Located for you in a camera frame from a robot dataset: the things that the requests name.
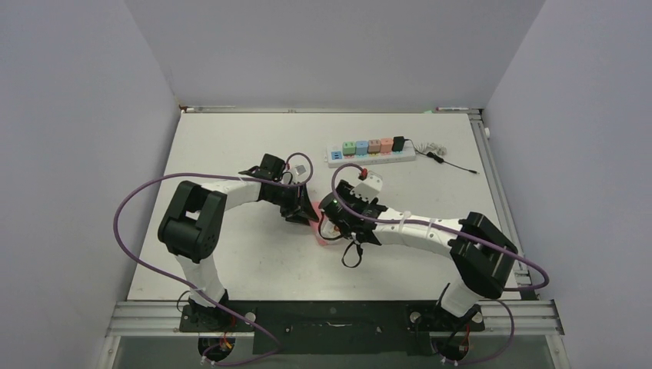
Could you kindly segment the pink triangular socket base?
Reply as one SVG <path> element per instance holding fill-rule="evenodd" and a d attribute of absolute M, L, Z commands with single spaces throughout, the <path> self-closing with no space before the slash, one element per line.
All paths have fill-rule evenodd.
<path fill-rule="evenodd" d="M 309 225 L 310 225 L 312 231 L 314 232 L 316 244 L 318 246 L 325 247 L 327 245 L 337 243 L 338 240 L 334 240 L 334 241 L 333 240 L 325 240 L 320 236 L 319 227 L 320 227 L 320 221 L 322 219 L 322 213 L 321 213 L 321 210 L 319 209 L 318 205 L 319 205 L 318 201 L 312 201 L 311 202 L 311 206 L 312 206 L 314 212 L 316 213 L 316 215 L 318 216 L 318 219 L 316 221 L 309 221 Z"/>

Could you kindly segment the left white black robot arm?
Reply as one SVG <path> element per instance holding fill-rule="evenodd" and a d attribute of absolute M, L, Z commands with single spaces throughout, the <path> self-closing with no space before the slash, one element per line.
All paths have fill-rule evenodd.
<path fill-rule="evenodd" d="M 225 212 L 259 201 L 278 206 L 288 222 L 309 225 L 318 221 L 304 185 L 222 180 L 208 185 L 181 182 L 159 225 L 158 240 L 175 256 L 185 280 L 191 284 L 191 317 L 211 331 L 232 322 L 225 306 L 228 291 L 219 279 L 213 258 Z"/>

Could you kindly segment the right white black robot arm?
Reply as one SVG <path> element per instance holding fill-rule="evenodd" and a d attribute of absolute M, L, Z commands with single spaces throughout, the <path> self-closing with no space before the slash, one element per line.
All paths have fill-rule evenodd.
<path fill-rule="evenodd" d="M 341 236 L 355 244 L 401 245 L 451 260 L 457 275 L 434 309 L 436 322 L 445 329 L 471 319 L 479 300 L 498 299 L 506 289 L 517 248 L 483 214 L 419 217 L 379 204 L 377 198 L 362 197 L 346 181 L 340 181 L 318 207 Z"/>

